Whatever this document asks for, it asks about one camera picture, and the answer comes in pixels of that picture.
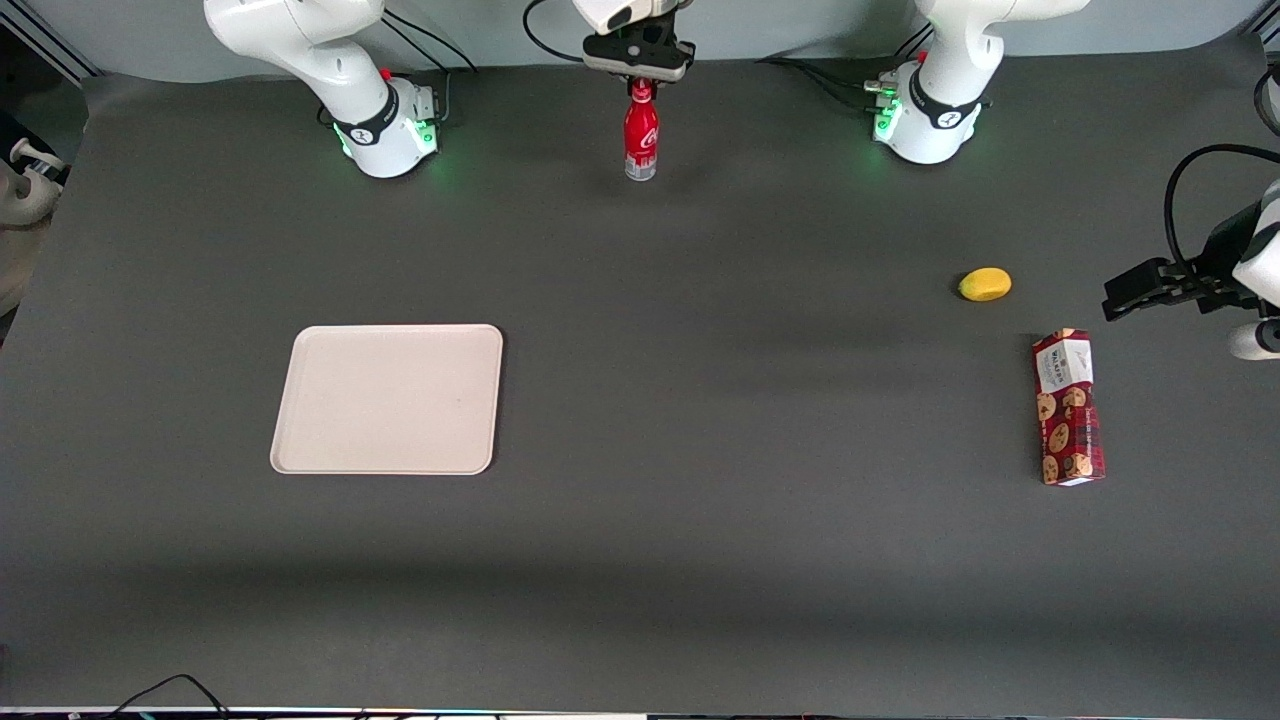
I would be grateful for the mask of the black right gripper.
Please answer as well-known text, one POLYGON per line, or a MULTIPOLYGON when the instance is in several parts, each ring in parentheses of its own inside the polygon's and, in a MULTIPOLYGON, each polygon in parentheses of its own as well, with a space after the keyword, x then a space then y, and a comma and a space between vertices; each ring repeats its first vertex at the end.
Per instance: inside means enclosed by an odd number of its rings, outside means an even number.
POLYGON ((584 64, 613 76, 628 77, 628 97, 643 100, 643 79, 648 97, 657 100, 662 83, 680 82, 696 56, 696 45, 676 35, 675 20, 641 20, 607 35, 582 40, 584 64))

